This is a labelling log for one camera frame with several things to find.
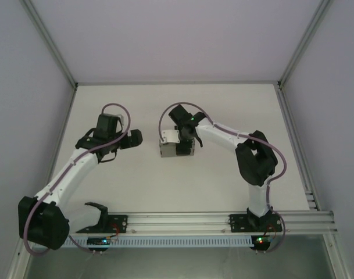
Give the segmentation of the grey paper box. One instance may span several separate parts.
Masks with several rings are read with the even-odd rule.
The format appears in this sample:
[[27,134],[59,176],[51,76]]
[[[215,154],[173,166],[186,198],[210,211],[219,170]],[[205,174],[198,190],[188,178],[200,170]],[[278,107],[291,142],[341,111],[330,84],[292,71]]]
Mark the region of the grey paper box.
[[[186,144],[186,155],[187,155],[187,146],[188,143],[193,140],[182,140],[181,142]],[[176,145],[177,144],[162,144],[161,142],[159,143],[159,149],[160,149],[160,155],[162,158],[172,158],[172,157],[182,157],[182,156],[177,156],[176,155]]]

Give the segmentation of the small circuit board green light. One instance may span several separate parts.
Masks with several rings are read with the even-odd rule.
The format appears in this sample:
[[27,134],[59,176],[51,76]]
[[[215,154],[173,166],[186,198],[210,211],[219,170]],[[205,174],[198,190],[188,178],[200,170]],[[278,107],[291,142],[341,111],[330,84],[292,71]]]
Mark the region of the small circuit board green light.
[[111,237],[94,237],[87,239],[88,246],[105,246],[111,244]]
[[271,243],[271,241],[272,241],[272,238],[270,236],[259,236],[259,235],[252,236],[252,242],[254,245]]

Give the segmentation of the aluminium table side rail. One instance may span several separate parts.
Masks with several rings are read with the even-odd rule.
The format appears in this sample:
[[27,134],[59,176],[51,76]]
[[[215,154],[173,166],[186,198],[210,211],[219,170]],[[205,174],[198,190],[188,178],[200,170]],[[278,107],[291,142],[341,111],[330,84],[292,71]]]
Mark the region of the aluminium table side rail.
[[53,150],[52,160],[51,160],[51,162],[49,164],[49,170],[48,170],[48,173],[47,173],[47,177],[45,179],[45,185],[39,190],[39,192],[42,191],[43,194],[45,193],[46,186],[48,186],[50,181],[53,179],[55,167],[56,167],[56,164],[57,164],[57,161],[58,161],[58,157],[59,157],[60,148],[61,148],[62,141],[63,141],[63,138],[64,138],[64,134],[65,134],[65,131],[66,131],[66,127],[67,127],[67,124],[68,124],[68,121],[69,121],[71,110],[72,110],[72,107],[73,107],[73,104],[74,104],[74,100],[75,100],[75,97],[77,95],[77,89],[78,89],[78,85],[76,85],[76,87],[72,90],[72,95],[71,95],[71,98],[70,98],[69,106],[68,106],[66,112],[64,113],[63,124],[62,124],[62,127],[61,127],[60,131],[59,131],[58,140],[57,140],[57,143],[56,143],[56,145],[54,147],[54,150]]
[[305,189],[306,195],[310,195],[313,198],[312,200],[313,206],[310,206],[310,208],[313,210],[321,211],[323,207],[320,205],[317,196],[317,191],[314,186],[314,179],[310,172],[310,167],[307,162],[298,131],[296,129],[296,124],[291,112],[291,108],[288,104],[287,98],[285,96],[285,92],[279,85],[277,86],[276,89],[276,95],[280,105],[281,112],[283,114],[283,119],[285,122],[285,126],[287,128],[288,136],[290,138],[292,150],[295,155],[295,160],[299,170],[299,174],[301,176],[303,187]]

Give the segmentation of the aluminium mounting rail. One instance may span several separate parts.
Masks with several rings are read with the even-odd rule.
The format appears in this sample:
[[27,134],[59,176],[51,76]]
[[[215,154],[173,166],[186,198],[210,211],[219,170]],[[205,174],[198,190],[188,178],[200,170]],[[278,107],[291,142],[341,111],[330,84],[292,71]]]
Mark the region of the aluminium mounting rail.
[[[129,213],[127,231],[123,235],[230,235],[229,215],[229,212]],[[335,234],[338,231],[332,212],[285,211],[280,215],[287,234]]]

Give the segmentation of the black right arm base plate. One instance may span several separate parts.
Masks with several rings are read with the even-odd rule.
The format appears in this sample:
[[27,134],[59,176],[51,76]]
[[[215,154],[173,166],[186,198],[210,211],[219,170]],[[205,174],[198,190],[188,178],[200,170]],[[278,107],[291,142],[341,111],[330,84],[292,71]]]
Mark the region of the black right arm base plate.
[[280,218],[271,212],[262,217],[252,216],[248,213],[231,214],[228,223],[232,233],[265,233],[268,229],[270,230],[270,226],[273,226],[272,232],[283,231]]

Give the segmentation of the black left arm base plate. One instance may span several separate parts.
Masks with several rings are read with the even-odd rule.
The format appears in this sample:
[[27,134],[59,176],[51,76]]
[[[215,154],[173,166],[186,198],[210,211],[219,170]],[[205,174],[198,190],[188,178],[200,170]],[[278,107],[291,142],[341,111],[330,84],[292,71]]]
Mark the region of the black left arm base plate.
[[124,234],[127,231],[128,216],[123,214],[109,214],[100,217],[99,222],[94,226],[88,226],[77,231],[77,233],[89,234]]

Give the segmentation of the aluminium frame post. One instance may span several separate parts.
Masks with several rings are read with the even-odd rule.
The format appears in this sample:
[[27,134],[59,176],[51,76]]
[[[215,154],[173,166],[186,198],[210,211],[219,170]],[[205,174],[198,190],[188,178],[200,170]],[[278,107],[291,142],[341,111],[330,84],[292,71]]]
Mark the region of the aluminium frame post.
[[69,70],[67,63],[65,62],[60,50],[55,44],[50,32],[48,31],[32,0],[19,0],[19,2],[31,20],[32,24],[34,25],[47,50],[54,59],[57,67],[62,72],[70,86],[75,90],[77,88],[77,81]]
[[278,80],[279,89],[283,89],[287,82],[289,82],[293,72],[295,71],[298,63],[300,62],[303,54],[310,45],[313,37],[319,29],[323,19],[325,18],[328,10],[333,4],[334,0],[320,0],[316,10],[314,11],[309,23],[307,24],[293,54],[287,63],[280,79]]

